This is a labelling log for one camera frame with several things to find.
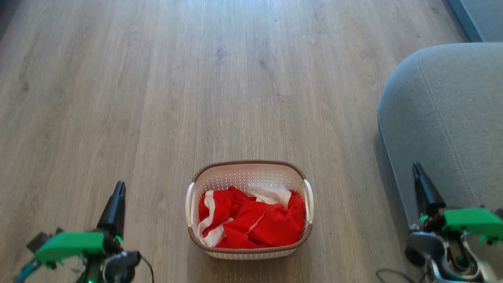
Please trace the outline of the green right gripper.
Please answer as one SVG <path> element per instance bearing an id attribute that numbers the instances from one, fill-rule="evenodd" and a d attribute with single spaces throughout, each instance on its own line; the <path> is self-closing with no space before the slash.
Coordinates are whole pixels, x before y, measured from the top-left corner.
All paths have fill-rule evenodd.
<path id="1" fill-rule="evenodd" d="M 481 242 L 494 244 L 502 241 L 502 210 L 487 208 L 442 209 L 447 205 L 419 162 L 413 163 L 414 188 L 417 214 L 421 230 L 429 233 L 472 233 Z"/>

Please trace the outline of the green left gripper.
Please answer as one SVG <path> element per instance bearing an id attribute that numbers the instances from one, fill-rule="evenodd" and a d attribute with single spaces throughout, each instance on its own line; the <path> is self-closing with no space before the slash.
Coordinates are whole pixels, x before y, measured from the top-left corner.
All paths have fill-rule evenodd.
<path id="1" fill-rule="evenodd" d="M 52 268 L 71 257 L 103 259 L 120 253 L 124 238 L 126 191 L 124 181 L 118 181 L 96 225 L 101 230 L 57 233 L 35 251 L 35 258 Z"/>

